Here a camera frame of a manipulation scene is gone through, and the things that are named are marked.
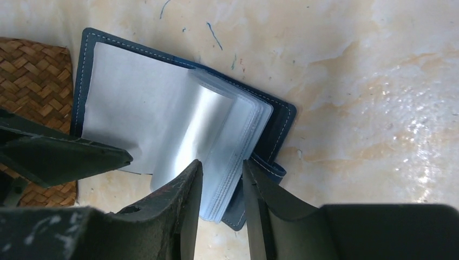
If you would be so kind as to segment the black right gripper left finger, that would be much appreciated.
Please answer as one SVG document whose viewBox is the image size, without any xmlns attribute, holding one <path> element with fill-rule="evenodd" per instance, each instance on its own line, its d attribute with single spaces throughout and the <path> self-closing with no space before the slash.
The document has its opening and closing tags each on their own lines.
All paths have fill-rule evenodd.
<svg viewBox="0 0 459 260">
<path fill-rule="evenodd" d="M 193 160 L 177 177 L 110 214 L 105 259 L 193 259 L 203 169 Z"/>
</svg>

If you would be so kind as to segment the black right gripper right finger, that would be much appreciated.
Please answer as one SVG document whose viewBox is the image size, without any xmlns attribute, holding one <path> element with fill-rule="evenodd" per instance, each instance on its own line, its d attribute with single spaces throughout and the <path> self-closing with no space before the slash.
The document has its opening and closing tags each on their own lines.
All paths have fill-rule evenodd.
<svg viewBox="0 0 459 260">
<path fill-rule="evenodd" d="M 323 259 L 318 208 L 244 161 L 243 188 L 251 259 Z"/>
</svg>

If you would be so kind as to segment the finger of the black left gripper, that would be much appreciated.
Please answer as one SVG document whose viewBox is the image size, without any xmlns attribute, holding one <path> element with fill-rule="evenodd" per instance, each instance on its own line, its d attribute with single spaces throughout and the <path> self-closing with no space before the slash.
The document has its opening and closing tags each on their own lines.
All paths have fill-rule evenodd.
<svg viewBox="0 0 459 260">
<path fill-rule="evenodd" d="M 1 164 L 43 188 L 130 165 L 124 149 L 77 138 L 1 109 Z"/>
</svg>

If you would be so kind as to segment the brown woven divided basket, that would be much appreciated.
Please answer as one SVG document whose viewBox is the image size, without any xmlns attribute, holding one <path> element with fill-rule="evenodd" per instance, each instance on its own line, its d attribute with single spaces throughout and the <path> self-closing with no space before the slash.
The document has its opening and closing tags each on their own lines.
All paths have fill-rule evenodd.
<svg viewBox="0 0 459 260">
<path fill-rule="evenodd" d="M 69 133 L 73 78 L 67 48 L 1 38 L 1 108 Z"/>
</svg>

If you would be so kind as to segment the navy blue card holder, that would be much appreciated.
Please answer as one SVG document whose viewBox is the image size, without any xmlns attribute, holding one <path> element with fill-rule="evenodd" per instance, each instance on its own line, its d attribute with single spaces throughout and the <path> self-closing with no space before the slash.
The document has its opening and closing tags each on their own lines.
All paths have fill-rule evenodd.
<svg viewBox="0 0 459 260">
<path fill-rule="evenodd" d="M 124 171 L 158 190 L 193 160 L 204 180 L 199 215 L 235 231 L 245 224 L 242 162 L 276 183 L 276 157 L 296 107 L 202 64 L 85 28 L 70 133 L 126 150 Z"/>
</svg>

